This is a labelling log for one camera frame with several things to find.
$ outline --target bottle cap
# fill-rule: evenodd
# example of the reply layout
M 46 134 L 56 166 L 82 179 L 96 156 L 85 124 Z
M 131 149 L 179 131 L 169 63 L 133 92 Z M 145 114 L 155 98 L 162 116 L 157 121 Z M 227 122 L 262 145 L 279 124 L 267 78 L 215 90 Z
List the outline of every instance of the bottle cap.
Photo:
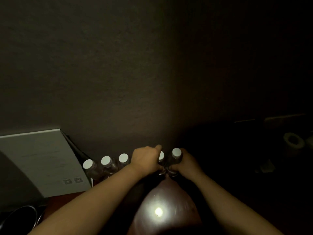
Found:
M 118 159 L 119 159 L 119 161 L 122 162 L 122 163 L 127 162 L 127 160 L 128 160 L 128 155 L 127 155 L 126 153 L 123 153 L 123 154 L 121 154 L 121 155 L 119 156 Z
M 159 161 L 163 160 L 164 158 L 164 152 L 161 151 L 160 156 L 159 156 Z
M 182 151 L 179 148 L 174 148 L 172 154 L 173 157 L 179 158 L 182 155 Z
M 94 164 L 93 160 L 87 159 L 86 161 L 84 161 L 83 168 L 89 169 L 90 167 L 92 167 L 93 164 Z
M 109 165 L 111 162 L 111 158 L 109 156 L 105 156 L 101 159 L 101 164 L 104 166 Z

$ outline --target forearm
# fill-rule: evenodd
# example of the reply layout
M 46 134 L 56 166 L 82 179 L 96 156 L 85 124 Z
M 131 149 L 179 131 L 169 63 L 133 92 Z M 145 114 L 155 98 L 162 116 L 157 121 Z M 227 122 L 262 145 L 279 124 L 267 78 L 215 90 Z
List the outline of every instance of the forearm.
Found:
M 205 174 L 193 182 L 200 189 L 219 223 L 229 232 L 242 234 L 282 234 L 258 213 L 233 197 Z
M 31 235 L 93 235 L 107 222 L 141 175 L 128 165 L 53 213 Z

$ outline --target water bottle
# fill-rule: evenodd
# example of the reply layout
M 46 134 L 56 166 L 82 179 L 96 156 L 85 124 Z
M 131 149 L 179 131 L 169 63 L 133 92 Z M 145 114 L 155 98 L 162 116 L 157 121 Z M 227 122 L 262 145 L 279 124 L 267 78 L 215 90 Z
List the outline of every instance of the water bottle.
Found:
M 167 162 L 167 166 L 171 166 L 174 164 L 178 164 L 182 161 L 182 151 L 179 148 L 174 148 L 172 150 L 172 154 L 169 156 L 168 162 Z M 173 171 L 170 169 L 167 169 L 168 175 L 169 176 L 177 176 L 178 172 L 177 171 Z
M 103 176 L 105 178 L 113 175 L 119 170 L 115 159 L 109 156 L 105 156 L 101 159 L 101 165 L 103 166 Z
M 86 175 L 94 180 L 99 181 L 102 177 L 100 167 L 91 159 L 84 161 L 83 168 L 85 169 Z
M 159 164 L 163 167 L 165 166 L 164 152 L 161 152 L 159 155 Z M 163 170 L 159 172 L 159 175 L 165 175 L 165 174 L 166 174 L 166 170 L 165 168 L 163 168 Z
M 121 154 L 119 156 L 118 160 L 121 164 L 121 168 L 123 168 L 124 166 L 126 166 L 130 163 L 129 156 L 126 153 Z

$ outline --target dark wall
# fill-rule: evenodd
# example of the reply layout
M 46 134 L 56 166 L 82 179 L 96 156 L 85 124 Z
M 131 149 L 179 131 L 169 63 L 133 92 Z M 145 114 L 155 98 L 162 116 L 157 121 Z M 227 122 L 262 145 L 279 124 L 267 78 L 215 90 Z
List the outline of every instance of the dark wall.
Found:
M 61 127 L 91 157 L 204 122 L 306 112 L 305 4 L 1 0 L 0 133 Z

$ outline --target qr code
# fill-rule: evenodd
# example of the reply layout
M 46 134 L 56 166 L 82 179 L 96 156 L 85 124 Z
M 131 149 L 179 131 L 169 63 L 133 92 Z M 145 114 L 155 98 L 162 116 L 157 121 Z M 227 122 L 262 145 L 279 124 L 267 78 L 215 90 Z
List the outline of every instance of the qr code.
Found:
M 75 183 L 81 183 L 83 182 L 83 179 L 81 177 L 77 177 L 77 178 L 74 178 L 74 181 Z
M 69 184 L 73 184 L 71 179 L 65 179 L 63 180 L 64 184 L 69 185 Z

